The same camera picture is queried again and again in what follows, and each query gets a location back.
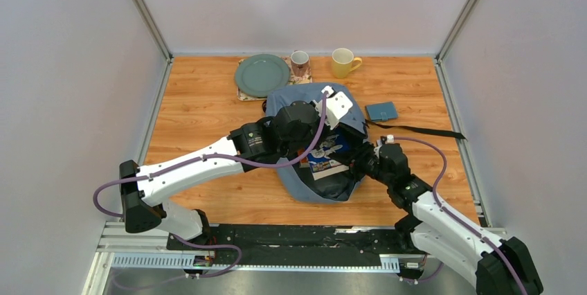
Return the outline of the dark blue paperback book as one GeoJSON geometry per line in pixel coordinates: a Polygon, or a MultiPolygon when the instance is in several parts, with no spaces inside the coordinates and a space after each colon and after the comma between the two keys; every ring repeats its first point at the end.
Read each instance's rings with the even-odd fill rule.
{"type": "Polygon", "coordinates": [[[319,143],[301,162],[302,170],[309,170],[314,180],[323,179],[331,175],[349,170],[342,163],[333,160],[331,154],[346,152],[350,146],[345,137],[334,132],[319,143]]]}

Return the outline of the teal wallet notebook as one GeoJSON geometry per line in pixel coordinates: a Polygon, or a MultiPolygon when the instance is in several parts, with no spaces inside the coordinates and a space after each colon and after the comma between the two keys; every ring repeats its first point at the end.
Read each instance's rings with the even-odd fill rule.
{"type": "Polygon", "coordinates": [[[372,122],[386,122],[399,117],[393,102],[381,102],[365,106],[365,112],[372,122]]]}

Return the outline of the blue fabric backpack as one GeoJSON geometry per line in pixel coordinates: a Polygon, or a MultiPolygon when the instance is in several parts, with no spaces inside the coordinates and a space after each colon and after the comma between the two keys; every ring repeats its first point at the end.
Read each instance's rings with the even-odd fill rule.
{"type": "MultiPolygon", "coordinates": [[[[343,117],[337,128],[328,134],[324,134],[318,144],[330,134],[338,132],[345,137],[351,150],[368,140],[369,125],[384,129],[394,127],[394,125],[384,125],[383,122],[370,121],[368,115],[361,112],[348,88],[336,83],[290,85],[277,89],[271,92],[264,102],[264,113],[267,116],[277,116],[287,106],[300,105],[304,102],[309,104],[311,100],[318,100],[320,90],[326,85],[332,85],[334,89],[344,91],[353,102],[353,108],[343,117]]],[[[310,203],[345,202],[363,181],[361,177],[353,176],[349,170],[314,180],[309,170],[300,168],[300,161],[291,166],[278,168],[277,172],[281,182],[292,197],[298,201],[310,203]]]]}

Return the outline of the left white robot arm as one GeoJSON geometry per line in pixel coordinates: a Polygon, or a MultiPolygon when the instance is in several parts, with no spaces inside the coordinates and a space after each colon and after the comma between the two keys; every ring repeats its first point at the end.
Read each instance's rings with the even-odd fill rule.
{"type": "Polygon", "coordinates": [[[123,222],[128,233],[160,229],[183,238],[193,249],[205,249],[211,230],[204,214],[170,201],[171,196],[213,179],[257,168],[282,168],[284,159],[302,148],[311,150],[326,129],[333,130],[353,107],[343,91],[330,86],[322,98],[296,101],[233,130],[215,143],[182,157],[150,166],[128,160],[119,165],[123,222]]]}

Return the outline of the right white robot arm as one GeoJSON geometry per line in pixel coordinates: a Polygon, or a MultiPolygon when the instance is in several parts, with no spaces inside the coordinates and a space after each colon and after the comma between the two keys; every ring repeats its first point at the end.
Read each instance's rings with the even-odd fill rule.
{"type": "Polygon", "coordinates": [[[396,225],[395,244],[405,253],[424,251],[468,281],[477,294],[542,294],[543,283],[528,247],[502,238],[465,217],[414,175],[397,139],[332,153],[360,178],[383,184],[392,203],[407,215],[396,225]]]}

